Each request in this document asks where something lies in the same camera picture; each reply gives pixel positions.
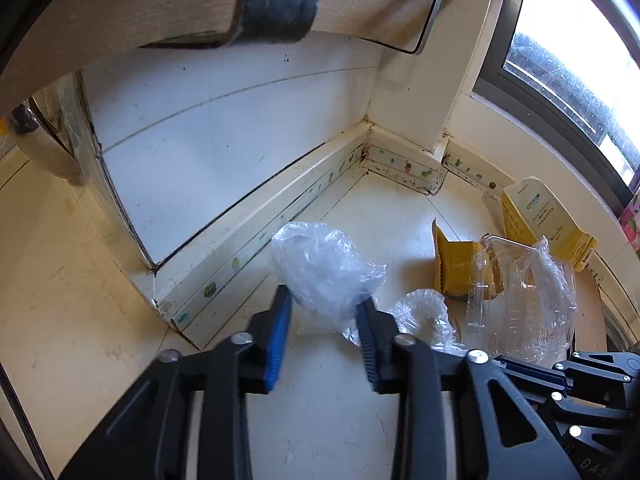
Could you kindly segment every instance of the silver bolt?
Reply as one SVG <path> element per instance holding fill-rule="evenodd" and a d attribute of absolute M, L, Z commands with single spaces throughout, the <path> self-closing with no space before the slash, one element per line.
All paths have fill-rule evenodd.
<path fill-rule="evenodd" d="M 489 355 L 484 350 L 470 350 L 466 354 L 466 358 L 477 365 L 484 364 L 489 360 Z"/>
<path fill-rule="evenodd" d="M 158 360 L 161 363 L 175 363 L 178 359 L 180 359 L 180 352 L 174 350 L 173 348 L 168 348 L 167 350 L 162 350 L 158 354 Z"/>
<path fill-rule="evenodd" d="M 400 346 L 415 345 L 415 337 L 411 334 L 396 334 L 394 336 L 394 341 Z"/>
<path fill-rule="evenodd" d="M 231 342 L 234 345 L 247 345 L 254 342 L 254 336 L 248 332 L 236 332 L 231 336 Z"/>

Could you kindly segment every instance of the window frame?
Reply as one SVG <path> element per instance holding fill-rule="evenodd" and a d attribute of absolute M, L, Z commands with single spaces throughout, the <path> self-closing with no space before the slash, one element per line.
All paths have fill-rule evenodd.
<path fill-rule="evenodd" d="M 612 0 L 591 0 L 604 14 L 636 62 L 640 41 Z M 633 197 L 618 172 L 591 139 L 548 98 L 504 67 L 522 0 L 503 0 L 494 34 L 474 85 L 474 92 L 539 134 L 564 156 L 619 216 Z M 640 171 L 631 182 L 638 187 Z"/>

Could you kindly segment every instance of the clear plastic bag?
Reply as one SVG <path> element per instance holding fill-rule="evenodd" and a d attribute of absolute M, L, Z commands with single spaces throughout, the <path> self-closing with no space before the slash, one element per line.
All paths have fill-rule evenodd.
<path fill-rule="evenodd" d="M 271 257 L 301 307 L 298 333 L 343 332 L 355 306 L 385 281 L 386 265 L 366 261 L 351 238 L 324 223 L 287 223 L 271 239 Z"/>
<path fill-rule="evenodd" d="M 577 312 L 570 264 L 556 264 L 542 238 L 527 247 L 491 236 L 474 257 L 463 342 L 491 356 L 523 361 L 555 359 L 573 338 Z M 485 269 L 494 283 L 486 283 Z"/>
<path fill-rule="evenodd" d="M 398 330 L 405 334 L 420 335 L 431 348 L 447 354 L 465 355 L 466 349 L 458 342 L 456 330 L 449 322 L 444 296 L 430 288 L 419 288 L 409 292 L 388 310 L 396 320 Z M 348 327 L 343 335 L 355 345 L 360 344 L 358 331 L 354 325 Z"/>

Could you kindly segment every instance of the pink floral fabric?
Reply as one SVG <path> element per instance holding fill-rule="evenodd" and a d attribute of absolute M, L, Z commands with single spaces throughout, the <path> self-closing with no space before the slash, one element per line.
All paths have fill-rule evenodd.
<path fill-rule="evenodd" d="M 622 212 L 622 215 L 620 215 L 620 225 L 625 232 L 626 239 L 629 240 L 629 243 L 631 243 L 640 258 L 640 230 L 638 229 L 638 224 L 640 224 L 640 198 L 636 193 Z"/>

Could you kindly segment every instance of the window glass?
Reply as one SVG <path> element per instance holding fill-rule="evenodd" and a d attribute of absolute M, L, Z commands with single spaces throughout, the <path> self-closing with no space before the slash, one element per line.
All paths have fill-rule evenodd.
<path fill-rule="evenodd" d="M 631 183 L 640 70 L 591 0 L 523 0 L 504 68 L 562 110 Z"/>

